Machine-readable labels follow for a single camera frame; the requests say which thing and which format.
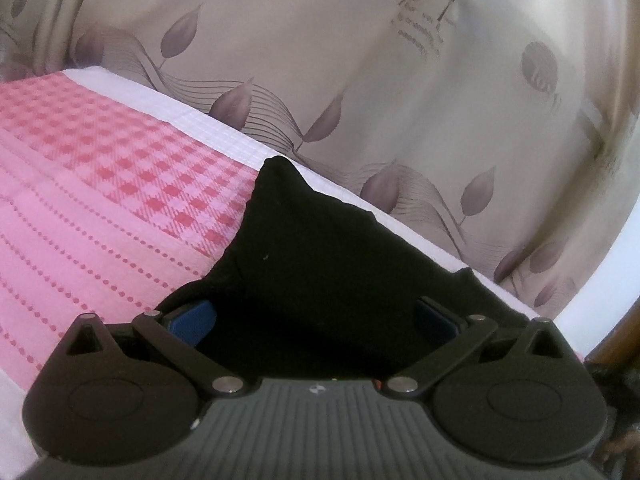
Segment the black printed small shirt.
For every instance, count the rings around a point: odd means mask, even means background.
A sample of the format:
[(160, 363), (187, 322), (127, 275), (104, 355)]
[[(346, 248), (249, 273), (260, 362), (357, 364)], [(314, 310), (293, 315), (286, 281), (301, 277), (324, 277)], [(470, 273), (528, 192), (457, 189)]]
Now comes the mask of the black printed small shirt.
[(208, 301), (216, 323), (196, 348), (246, 378), (381, 379), (402, 367), (395, 333), (419, 322), (424, 297), (462, 318), (527, 324), (471, 270), (446, 271), (369, 211), (314, 191), (277, 156), (262, 165), (213, 269), (160, 310)]

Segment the pink checked bed sheet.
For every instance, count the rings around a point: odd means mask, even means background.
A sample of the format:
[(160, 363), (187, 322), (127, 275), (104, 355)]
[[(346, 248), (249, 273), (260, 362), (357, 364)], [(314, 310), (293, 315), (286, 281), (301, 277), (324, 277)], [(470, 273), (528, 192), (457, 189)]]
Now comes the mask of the pink checked bed sheet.
[[(104, 70), (1, 88), (2, 413), (63, 330), (127, 321), (199, 278), (239, 229), (262, 146)], [(170, 451), (96, 469), (31, 443), (31, 479), (516, 479), (363, 382), (268, 382), (224, 402)]]

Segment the brown wooden door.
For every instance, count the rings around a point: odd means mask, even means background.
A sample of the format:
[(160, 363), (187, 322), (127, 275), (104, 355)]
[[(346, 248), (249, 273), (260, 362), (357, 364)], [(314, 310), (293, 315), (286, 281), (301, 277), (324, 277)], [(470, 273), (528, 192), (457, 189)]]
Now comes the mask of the brown wooden door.
[(639, 357), (639, 305), (635, 304), (594, 348), (585, 361), (604, 366), (623, 366)]

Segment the beige leaf pattern curtain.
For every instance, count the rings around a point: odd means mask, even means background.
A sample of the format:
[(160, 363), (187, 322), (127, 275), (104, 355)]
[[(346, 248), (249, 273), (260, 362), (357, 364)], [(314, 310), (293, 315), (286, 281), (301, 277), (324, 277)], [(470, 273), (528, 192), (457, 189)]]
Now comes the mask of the beige leaf pattern curtain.
[(171, 96), (547, 316), (639, 195), (639, 0), (1, 0), (1, 65)]

